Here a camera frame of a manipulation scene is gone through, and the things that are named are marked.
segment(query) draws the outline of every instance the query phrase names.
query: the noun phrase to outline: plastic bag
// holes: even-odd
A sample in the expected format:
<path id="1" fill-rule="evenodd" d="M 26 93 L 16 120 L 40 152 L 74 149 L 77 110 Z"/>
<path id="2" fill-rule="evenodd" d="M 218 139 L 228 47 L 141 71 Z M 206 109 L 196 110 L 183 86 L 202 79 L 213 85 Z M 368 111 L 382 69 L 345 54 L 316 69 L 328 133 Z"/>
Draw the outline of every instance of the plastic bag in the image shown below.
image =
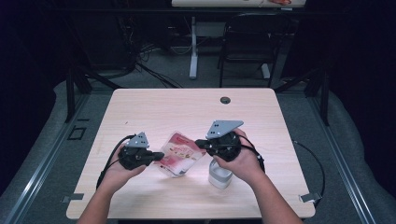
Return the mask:
<path id="1" fill-rule="evenodd" d="M 173 133 L 162 151 L 165 154 L 163 159 L 154 164 L 171 177 L 183 176 L 206 154 L 205 149 L 198 148 L 193 140 L 181 133 Z"/>

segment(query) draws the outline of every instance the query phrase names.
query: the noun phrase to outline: white desk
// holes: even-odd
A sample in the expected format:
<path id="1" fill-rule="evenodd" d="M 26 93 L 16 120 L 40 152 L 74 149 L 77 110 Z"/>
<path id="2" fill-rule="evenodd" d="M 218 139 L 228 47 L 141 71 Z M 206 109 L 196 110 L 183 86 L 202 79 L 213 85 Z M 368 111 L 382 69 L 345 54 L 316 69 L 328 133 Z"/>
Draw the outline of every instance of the white desk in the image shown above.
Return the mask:
<path id="1" fill-rule="evenodd" d="M 220 98 L 228 96 L 224 105 Z M 174 131 L 205 138 L 213 120 L 239 119 L 240 128 L 265 158 L 266 173 L 299 217 L 312 217 L 304 176 L 276 96 L 270 89 L 116 90 L 93 142 L 75 193 L 69 218 L 79 218 L 95 192 L 100 172 L 114 146 L 126 135 L 145 132 L 150 150 L 159 151 Z M 109 218 L 185 219 L 261 217 L 251 188 L 233 177 L 227 189 L 208 181 L 212 157 L 204 155 L 185 176 L 171 178 L 151 164 L 113 197 Z"/>

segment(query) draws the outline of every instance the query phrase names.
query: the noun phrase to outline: handheld controller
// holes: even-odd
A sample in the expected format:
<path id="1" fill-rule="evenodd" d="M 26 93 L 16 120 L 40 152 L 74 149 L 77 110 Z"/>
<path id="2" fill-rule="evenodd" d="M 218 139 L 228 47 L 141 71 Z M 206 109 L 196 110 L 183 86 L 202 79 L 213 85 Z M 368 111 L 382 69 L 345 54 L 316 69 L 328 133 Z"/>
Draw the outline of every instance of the handheld controller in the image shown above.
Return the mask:
<path id="1" fill-rule="evenodd" d="M 244 122 L 242 120 L 215 120 L 207 132 L 207 140 L 198 139 L 195 141 L 195 144 L 199 148 L 206 149 L 206 152 L 210 156 L 213 157 L 214 155 L 217 155 L 225 161 L 233 161 L 238 157 L 242 148 L 249 149 L 254 152 L 260 163 L 260 167 L 265 172 L 264 159 L 262 158 L 262 155 L 259 154 L 253 144 L 251 144 L 246 137 L 240 136 L 233 131 L 235 128 L 243 124 Z M 242 145 L 239 137 L 244 137 L 252 147 Z"/>
<path id="2" fill-rule="evenodd" d="M 108 158 L 105 169 L 99 175 L 98 181 L 96 183 L 96 188 L 98 188 L 99 185 L 102 183 L 107 169 L 116 162 L 114 161 L 110 163 L 117 148 L 119 148 L 119 146 L 127 139 L 130 140 L 121 149 L 118 155 L 119 159 L 117 160 L 127 170 L 133 170 L 134 168 L 141 165 L 149 166 L 152 161 L 160 161 L 164 156 L 162 152 L 152 152 L 147 150 L 147 148 L 149 148 L 149 141 L 145 133 L 128 135 L 122 138 L 119 143 L 114 147 L 110 157 Z"/>
<path id="3" fill-rule="evenodd" d="M 149 141 L 144 133 L 132 138 L 120 151 L 120 164 L 127 170 L 133 170 L 141 165 L 147 165 L 152 161 L 160 161 L 164 154 L 147 150 Z"/>

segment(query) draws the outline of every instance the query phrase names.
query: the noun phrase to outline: desk leg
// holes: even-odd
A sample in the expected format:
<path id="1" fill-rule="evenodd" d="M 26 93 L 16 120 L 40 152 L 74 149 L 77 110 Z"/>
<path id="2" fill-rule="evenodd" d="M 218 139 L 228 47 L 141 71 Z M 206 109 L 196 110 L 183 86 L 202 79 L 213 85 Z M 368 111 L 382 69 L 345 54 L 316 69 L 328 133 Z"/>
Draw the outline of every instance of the desk leg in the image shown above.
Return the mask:
<path id="1" fill-rule="evenodd" d="M 197 67 L 198 67 L 198 54 L 197 54 L 197 35 L 196 35 L 196 23 L 195 17 L 191 19 L 191 64 L 190 64 L 190 78 L 197 78 Z"/>
<path id="2" fill-rule="evenodd" d="M 270 69 L 268 69 L 268 64 L 264 63 L 262 65 L 262 77 L 263 78 L 270 78 L 271 74 L 270 74 Z"/>

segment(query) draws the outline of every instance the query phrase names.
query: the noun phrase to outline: gray floor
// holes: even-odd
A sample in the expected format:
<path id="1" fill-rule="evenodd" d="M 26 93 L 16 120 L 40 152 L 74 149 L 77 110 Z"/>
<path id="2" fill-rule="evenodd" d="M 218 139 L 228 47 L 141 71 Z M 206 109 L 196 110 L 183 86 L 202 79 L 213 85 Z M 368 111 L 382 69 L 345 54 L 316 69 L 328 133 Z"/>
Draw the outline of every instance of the gray floor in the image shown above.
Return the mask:
<path id="1" fill-rule="evenodd" d="M 173 78 L 184 88 L 216 88 L 219 85 L 217 50 L 213 46 L 200 47 L 198 78 L 195 80 L 189 79 L 189 53 L 154 50 L 148 61 L 143 63 L 148 68 Z M 280 64 L 284 62 L 287 50 L 288 48 L 283 48 Z M 282 66 L 277 67 L 273 87 L 282 84 L 279 80 L 281 68 Z M 228 76 L 232 76 L 235 73 L 246 73 L 247 69 L 243 66 L 228 66 L 226 71 Z M 127 76 L 111 80 L 125 88 L 164 88 L 156 78 L 146 72 L 139 72 L 138 69 Z M 61 83 L 55 88 L 57 103 L 52 114 L 25 163 L 1 196 L 0 220 L 3 223 L 75 222 L 65 216 L 68 203 L 61 200 L 74 192 L 112 92 L 96 80 L 90 82 L 93 86 L 91 94 L 81 95 L 76 91 L 78 111 L 68 124 L 64 123 L 65 84 Z M 243 83 L 248 86 L 251 84 L 245 81 Z M 316 214 L 304 222 L 396 223 L 396 202 L 376 184 L 365 164 L 359 133 L 342 103 L 331 94 L 331 125 L 326 127 L 318 118 L 318 100 L 304 97 L 303 89 L 304 83 L 301 83 L 287 92 L 279 93 L 277 98 L 291 138 L 309 147 L 325 171 L 326 189 L 323 199 Z M 70 140 L 73 136 L 69 134 L 73 128 L 85 130 L 81 140 Z M 296 145 L 295 149 L 309 189 L 319 192 L 323 176 L 318 163 L 302 147 Z"/>

